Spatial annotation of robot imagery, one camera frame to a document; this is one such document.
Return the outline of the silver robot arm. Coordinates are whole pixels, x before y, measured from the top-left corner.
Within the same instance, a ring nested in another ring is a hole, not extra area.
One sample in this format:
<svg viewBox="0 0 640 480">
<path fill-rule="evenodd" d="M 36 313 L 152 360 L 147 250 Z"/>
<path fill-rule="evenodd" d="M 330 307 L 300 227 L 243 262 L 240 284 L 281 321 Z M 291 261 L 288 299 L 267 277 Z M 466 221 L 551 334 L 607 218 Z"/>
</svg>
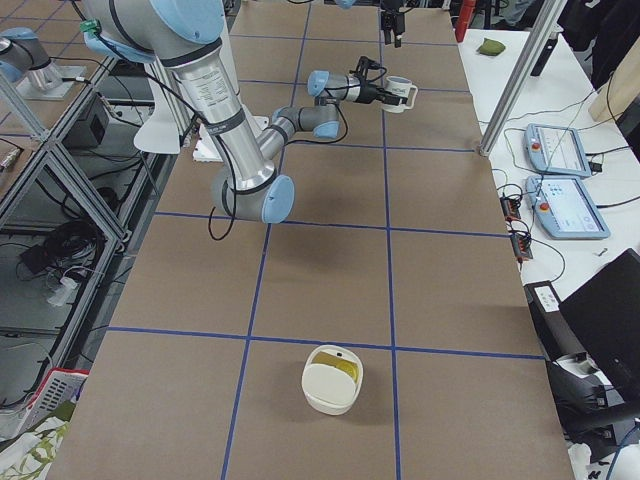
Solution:
<svg viewBox="0 0 640 480">
<path fill-rule="evenodd" d="M 332 139 L 339 132 L 343 101 L 400 106 L 406 98 L 367 78 L 380 64 L 361 57 L 347 75 L 314 71 L 307 82 L 315 103 L 283 107 L 255 134 L 237 88 L 221 58 L 226 26 L 220 1 L 86 1 L 79 11 L 87 46 L 104 55 L 149 64 L 159 61 L 184 89 L 222 158 L 212 184 L 217 209 L 232 218 L 284 221 L 295 198 L 293 180 L 273 159 L 297 132 Z"/>
</svg>

